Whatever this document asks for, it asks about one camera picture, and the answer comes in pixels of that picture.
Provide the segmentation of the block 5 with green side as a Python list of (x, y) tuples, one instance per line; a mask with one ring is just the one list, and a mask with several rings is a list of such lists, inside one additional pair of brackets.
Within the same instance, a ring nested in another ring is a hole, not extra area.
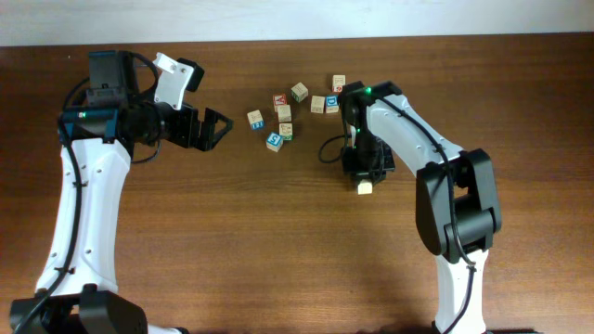
[(312, 113), (322, 114), (325, 112), (326, 98), (323, 96), (312, 96), (310, 111)]

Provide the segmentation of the blue D block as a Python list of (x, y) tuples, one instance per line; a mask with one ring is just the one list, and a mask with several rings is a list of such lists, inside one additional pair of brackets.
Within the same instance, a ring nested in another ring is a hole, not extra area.
[(340, 110), (337, 96), (326, 96), (325, 111), (327, 113), (337, 113)]

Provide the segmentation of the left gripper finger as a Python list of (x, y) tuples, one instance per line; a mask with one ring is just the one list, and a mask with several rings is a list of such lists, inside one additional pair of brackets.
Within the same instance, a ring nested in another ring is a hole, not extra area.
[[(223, 127), (219, 130), (216, 125), (221, 122)], [(233, 128), (233, 121), (214, 109), (207, 108), (204, 114), (203, 134), (206, 139), (222, 139)]]
[(227, 127), (217, 130), (215, 125), (203, 124), (200, 127), (200, 132), (194, 142), (194, 148), (200, 151), (210, 151), (214, 149), (214, 147), (226, 134)]

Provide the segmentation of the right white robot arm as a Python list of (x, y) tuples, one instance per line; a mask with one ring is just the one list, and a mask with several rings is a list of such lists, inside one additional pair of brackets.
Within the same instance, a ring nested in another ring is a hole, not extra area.
[(436, 333), (485, 333), (484, 267), (502, 225), (493, 163), (435, 131), (394, 83), (345, 85), (342, 168), (358, 190), (383, 181), (399, 158), (416, 179), (415, 219), (436, 261)]

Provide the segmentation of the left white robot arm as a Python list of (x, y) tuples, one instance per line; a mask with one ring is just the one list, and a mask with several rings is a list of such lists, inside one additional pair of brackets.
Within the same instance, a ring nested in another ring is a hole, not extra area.
[(155, 333), (143, 309), (118, 293), (115, 240), (120, 199), (136, 145), (209, 151), (233, 122), (184, 95), (203, 68), (186, 58), (97, 51), (58, 117), (62, 183), (45, 268), (30, 299), (12, 302), (16, 333)]

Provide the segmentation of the block with blue T side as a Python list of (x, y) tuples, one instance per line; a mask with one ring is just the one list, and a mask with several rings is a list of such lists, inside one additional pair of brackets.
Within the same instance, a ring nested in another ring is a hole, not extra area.
[(369, 180), (361, 180), (356, 188), (358, 195), (368, 195), (373, 192), (373, 183)]

